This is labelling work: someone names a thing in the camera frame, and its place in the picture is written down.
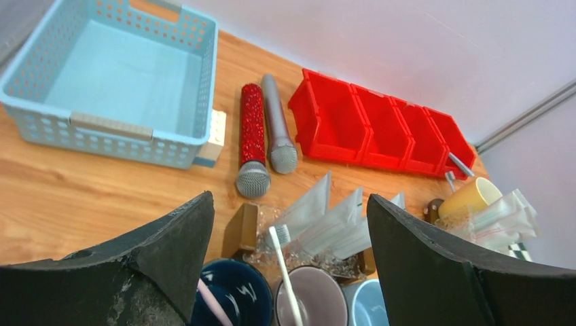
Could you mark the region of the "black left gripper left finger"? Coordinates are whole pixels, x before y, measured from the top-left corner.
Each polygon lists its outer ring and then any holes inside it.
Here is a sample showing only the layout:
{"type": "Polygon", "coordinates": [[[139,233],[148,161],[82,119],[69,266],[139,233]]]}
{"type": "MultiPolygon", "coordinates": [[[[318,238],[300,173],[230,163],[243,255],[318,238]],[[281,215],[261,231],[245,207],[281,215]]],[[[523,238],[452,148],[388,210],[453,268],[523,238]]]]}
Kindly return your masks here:
{"type": "Polygon", "coordinates": [[[207,191],[62,259],[2,266],[1,324],[189,324],[214,217],[207,191]]]}

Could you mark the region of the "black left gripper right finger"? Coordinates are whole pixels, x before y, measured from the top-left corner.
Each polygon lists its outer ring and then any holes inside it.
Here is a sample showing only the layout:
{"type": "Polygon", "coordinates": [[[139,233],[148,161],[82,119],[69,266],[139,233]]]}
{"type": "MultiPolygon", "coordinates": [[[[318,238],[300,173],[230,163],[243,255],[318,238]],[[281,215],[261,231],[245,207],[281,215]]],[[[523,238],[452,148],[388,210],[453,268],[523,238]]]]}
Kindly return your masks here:
{"type": "Polygon", "coordinates": [[[497,253],[372,194],[367,221],[391,325],[574,325],[575,271],[497,253]]]}

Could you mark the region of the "light blue mug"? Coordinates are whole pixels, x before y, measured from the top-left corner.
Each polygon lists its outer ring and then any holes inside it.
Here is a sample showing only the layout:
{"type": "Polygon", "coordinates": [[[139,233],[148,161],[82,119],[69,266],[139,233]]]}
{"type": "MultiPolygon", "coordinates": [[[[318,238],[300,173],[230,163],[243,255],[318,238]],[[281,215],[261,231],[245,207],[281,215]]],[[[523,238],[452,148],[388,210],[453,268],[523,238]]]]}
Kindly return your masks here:
{"type": "Polygon", "coordinates": [[[348,325],[390,325],[378,280],[369,279],[345,285],[342,291],[348,305],[348,325]]]}

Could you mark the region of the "dark blue mug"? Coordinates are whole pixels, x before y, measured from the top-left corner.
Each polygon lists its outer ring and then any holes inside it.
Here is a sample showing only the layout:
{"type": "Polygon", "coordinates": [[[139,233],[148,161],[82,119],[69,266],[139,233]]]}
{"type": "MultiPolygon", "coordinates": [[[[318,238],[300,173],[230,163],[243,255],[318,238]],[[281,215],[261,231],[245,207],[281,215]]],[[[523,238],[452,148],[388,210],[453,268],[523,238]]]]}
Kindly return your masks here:
{"type": "Polygon", "coordinates": [[[216,259],[203,265],[200,279],[233,325],[269,326],[272,323],[270,286],[252,265],[234,259],[216,259]]]}

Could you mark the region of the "grey toothpaste tube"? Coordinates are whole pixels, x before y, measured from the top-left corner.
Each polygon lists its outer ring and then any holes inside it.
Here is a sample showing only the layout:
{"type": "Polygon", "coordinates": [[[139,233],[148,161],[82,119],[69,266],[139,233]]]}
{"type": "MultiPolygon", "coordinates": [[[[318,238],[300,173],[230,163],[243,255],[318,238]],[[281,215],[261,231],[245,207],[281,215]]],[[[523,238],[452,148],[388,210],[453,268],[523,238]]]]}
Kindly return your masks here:
{"type": "Polygon", "coordinates": [[[363,187],[358,187],[306,228],[289,246],[291,253],[314,257],[342,240],[362,219],[363,187]]]}

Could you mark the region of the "cream yellow mug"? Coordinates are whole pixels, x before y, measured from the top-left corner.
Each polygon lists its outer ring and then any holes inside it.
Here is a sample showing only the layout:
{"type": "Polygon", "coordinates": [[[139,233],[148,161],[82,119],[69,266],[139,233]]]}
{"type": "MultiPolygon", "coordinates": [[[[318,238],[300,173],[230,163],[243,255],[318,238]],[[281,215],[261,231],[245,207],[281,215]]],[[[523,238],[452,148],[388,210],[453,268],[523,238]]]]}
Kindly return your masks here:
{"type": "Polygon", "coordinates": [[[478,212],[502,196],[501,191],[490,180],[477,177],[448,196],[439,206],[438,214],[440,218],[444,218],[463,207],[471,207],[472,211],[478,212]]]}

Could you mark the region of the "purple grey mug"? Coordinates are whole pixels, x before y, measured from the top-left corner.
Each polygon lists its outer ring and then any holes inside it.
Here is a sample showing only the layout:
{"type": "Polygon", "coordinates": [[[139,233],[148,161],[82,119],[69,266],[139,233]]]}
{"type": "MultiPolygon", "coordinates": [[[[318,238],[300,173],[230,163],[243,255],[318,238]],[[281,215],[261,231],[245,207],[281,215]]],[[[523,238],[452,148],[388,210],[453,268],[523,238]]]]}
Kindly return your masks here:
{"type": "MultiPolygon", "coordinates": [[[[301,266],[290,271],[289,276],[304,325],[348,325],[348,305],[342,288],[326,271],[313,266],[301,266]]],[[[276,281],[272,293],[272,324],[294,325],[291,306],[281,279],[276,281]]]]}

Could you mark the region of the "white toothbrush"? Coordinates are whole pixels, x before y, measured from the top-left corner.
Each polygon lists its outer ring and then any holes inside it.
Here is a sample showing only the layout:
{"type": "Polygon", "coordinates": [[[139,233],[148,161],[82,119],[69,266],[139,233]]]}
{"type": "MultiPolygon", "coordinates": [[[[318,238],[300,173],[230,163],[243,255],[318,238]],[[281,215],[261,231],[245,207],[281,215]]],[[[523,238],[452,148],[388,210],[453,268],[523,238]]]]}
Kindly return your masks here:
{"type": "Polygon", "coordinates": [[[291,242],[289,228],[285,224],[270,226],[268,228],[268,242],[269,246],[274,250],[274,253],[276,254],[278,265],[280,266],[281,269],[281,274],[285,285],[285,291],[291,307],[294,323],[297,326],[302,326],[303,321],[300,312],[300,307],[298,305],[297,298],[293,291],[291,279],[289,277],[289,272],[287,270],[285,258],[282,251],[282,246],[291,242]]]}

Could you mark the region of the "clear textured plastic sheet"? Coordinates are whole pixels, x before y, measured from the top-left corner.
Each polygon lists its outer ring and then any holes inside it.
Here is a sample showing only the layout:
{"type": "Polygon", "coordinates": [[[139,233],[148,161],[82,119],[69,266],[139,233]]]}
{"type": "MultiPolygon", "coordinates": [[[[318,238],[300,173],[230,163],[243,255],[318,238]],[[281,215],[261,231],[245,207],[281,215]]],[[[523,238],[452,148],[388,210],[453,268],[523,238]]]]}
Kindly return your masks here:
{"type": "Polygon", "coordinates": [[[466,240],[472,239],[473,224],[468,212],[455,212],[445,217],[439,217],[433,224],[440,229],[466,240]]]}

